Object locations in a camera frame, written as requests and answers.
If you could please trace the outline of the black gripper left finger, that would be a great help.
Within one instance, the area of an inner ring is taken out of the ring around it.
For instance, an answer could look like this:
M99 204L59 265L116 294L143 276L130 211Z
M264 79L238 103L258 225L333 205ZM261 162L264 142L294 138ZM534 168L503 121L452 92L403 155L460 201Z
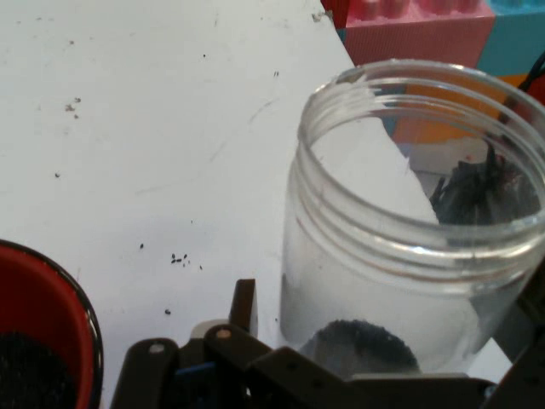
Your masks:
M135 343L113 408L352 408L354 390L291 349L256 338L256 284L237 281L227 320L208 321L179 346Z

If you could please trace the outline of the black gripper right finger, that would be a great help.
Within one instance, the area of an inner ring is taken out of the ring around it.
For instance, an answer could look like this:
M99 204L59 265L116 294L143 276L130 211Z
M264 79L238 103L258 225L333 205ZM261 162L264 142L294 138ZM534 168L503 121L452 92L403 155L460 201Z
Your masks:
M544 265L540 264L500 325L495 341L512 366L485 408L544 407Z

